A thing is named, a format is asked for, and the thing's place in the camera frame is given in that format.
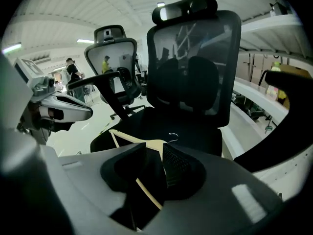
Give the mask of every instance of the headrest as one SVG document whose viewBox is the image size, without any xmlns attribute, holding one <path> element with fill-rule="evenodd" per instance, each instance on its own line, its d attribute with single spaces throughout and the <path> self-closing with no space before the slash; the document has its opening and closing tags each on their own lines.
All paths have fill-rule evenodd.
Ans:
<svg viewBox="0 0 313 235">
<path fill-rule="evenodd" d="M 103 43 L 121 38 L 126 38 L 124 28 L 121 25 L 108 25 L 94 31 L 94 42 Z"/>
<path fill-rule="evenodd" d="M 216 0 L 181 0 L 155 8 L 152 21 L 156 25 L 176 24 L 180 20 L 193 20 L 203 14 L 206 17 L 217 11 Z"/>
</svg>

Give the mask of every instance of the fluorescent light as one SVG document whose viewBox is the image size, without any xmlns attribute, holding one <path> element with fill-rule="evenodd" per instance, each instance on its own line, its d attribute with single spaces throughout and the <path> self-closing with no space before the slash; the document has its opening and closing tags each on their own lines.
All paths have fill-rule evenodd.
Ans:
<svg viewBox="0 0 313 235">
<path fill-rule="evenodd" d="M 10 46 L 10 47 L 5 48 L 4 50 L 2 50 L 2 53 L 3 53 L 3 54 L 6 54 L 6 53 L 8 53 L 8 52 L 10 52 L 10 51 L 13 51 L 13 50 L 15 50 L 15 49 L 19 49 L 19 48 L 21 48 L 21 47 L 22 47 L 21 44 L 12 45 L 12 46 Z"/>
<path fill-rule="evenodd" d="M 78 43 L 85 43 L 85 44 L 94 44 L 94 40 L 85 40 L 85 39 L 78 39 Z"/>
<path fill-rule="evenodd" d="M 53 71 L 59 71 L 59 70 L 62 70 L 62 69 L 64 69 L 64 68 L 66 68 L 66 66 L 56 68 L 56 69 L 54 69 Z"/>
<path fill-rule="evenodd" d="M 165 3 L 164 3 L 164 2 L 158 2 L 158 3 L 157 3 L 157 6 L 158 6 L 158 7 L 165 6 Z"/>
</svg>

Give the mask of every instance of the mesh backrest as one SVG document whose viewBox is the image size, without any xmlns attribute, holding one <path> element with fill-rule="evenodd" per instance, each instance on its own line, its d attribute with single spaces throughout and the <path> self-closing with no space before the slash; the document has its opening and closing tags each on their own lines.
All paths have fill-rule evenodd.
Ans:
<svg viewBox="0 0 313 235">
<path fill-rule="evenodd" d="M 148 101 L 227 125 L 240 37 L 240 19 L 230 11 L 152 28 Z"/>
<path fill-rule="evenodd" d="M 136 48 L 134 39 L 124 38 L 115 43 L 94 44 L 85 50 L 85 57 L 96 75 L 103 71 L 119 71 L 121 77 L 111 79 L 111 88 L 117 96 L 127 90 L 127 94 L 133 99 L 140 94 L 134 74 Z"/>
</svg>

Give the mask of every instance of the machine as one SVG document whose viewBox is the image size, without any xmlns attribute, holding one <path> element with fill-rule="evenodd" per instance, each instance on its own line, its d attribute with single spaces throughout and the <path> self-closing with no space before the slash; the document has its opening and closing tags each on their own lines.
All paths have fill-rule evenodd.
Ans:
<svg viewBox="0 0 313 235">
<path fill-rule="evenodd" d="M 69 130 L 77 121 L 92 116 L 92 109 L 72 96 L 55 91 L 54 79 L 46 76 L 32 60 L 17 58 L 15 71 L 23 79 L 23 90 L 31 98 L 22 114 L 18 129 L 46 144 L 50 132 Z"/>
</svg>

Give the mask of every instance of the black seat cushion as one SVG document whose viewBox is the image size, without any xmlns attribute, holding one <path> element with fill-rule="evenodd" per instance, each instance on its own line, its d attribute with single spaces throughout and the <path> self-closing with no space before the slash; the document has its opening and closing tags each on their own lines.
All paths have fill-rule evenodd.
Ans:
<svg viewBox="0 0 313 235">
<path fill-rule="evenodd" d="M 221 156 L 221 131 L 209 124 L 198 118 L 174 116 L 152 107 L 146 107 L 111 129 L 143 140 L 161 139 L 166 142 L 175 139 L 174 135 L 169 135 L 169 133 L 176 133 L 179 139 L 173 144 Z M 129 141 L 119 137 L 116 139 L 120 146 L 130 144 Z M 96 152 L 115 147 L 112 136 L 107 130 L 92 141 L 90 151 Z"/>
</svg>

